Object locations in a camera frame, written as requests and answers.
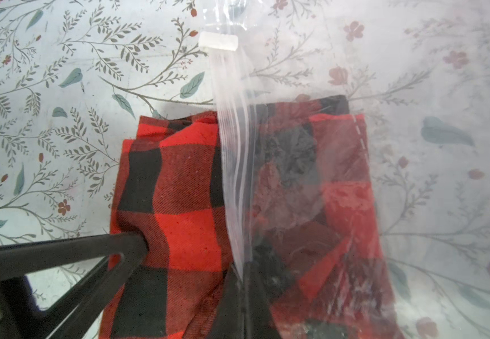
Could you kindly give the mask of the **clear plastic vacuum bag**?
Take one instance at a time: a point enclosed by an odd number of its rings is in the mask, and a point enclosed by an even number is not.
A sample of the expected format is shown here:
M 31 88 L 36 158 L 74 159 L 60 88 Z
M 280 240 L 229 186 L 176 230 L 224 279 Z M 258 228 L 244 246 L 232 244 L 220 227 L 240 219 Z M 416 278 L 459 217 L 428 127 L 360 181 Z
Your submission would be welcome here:
M 490 338 L 490 1 L 205 1 L 211 338 Z

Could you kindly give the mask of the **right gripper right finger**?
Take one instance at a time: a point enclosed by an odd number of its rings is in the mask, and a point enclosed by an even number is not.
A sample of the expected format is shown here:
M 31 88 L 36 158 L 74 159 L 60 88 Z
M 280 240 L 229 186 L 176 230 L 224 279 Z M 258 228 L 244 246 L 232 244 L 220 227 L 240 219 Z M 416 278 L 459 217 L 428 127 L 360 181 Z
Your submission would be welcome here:
M 252 262 L 244 266 L 244 337 L 281 339 L 260 275 Z

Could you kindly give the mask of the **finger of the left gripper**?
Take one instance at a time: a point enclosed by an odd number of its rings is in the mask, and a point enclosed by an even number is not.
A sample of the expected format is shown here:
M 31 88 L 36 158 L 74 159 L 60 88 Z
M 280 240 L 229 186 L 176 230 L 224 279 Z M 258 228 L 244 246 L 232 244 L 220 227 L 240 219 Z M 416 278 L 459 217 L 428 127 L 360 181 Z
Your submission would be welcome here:
M 0 246 L 0 338 L 84 338 L 147 253 L 137 232 Z

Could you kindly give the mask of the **red black plaid shirt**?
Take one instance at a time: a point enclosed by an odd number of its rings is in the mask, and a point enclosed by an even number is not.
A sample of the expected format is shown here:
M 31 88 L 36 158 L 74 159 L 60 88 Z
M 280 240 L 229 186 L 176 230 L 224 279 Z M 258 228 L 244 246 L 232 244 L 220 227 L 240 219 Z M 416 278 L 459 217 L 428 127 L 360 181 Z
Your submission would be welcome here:
M 366 122 L 342 95 L 262 105 L 251 249 L 281 338 L 401 338 L 369 175 Z M 207 338 L 234 264 L 216 112 L 142 117 L 123 143 L 110 230 L 149 252 L 101 338 Z

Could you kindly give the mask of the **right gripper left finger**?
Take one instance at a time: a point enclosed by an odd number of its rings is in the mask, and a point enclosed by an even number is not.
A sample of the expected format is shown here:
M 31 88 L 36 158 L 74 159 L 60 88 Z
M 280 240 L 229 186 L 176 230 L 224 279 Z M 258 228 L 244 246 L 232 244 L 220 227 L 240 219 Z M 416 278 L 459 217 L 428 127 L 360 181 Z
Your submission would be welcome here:
M 224 281 L 224 290 L 217 307 L 215 319 L 207 339 L 240 339 L 244 337 L 242 311 L 243 291 L 234 264 L 229 267 Z

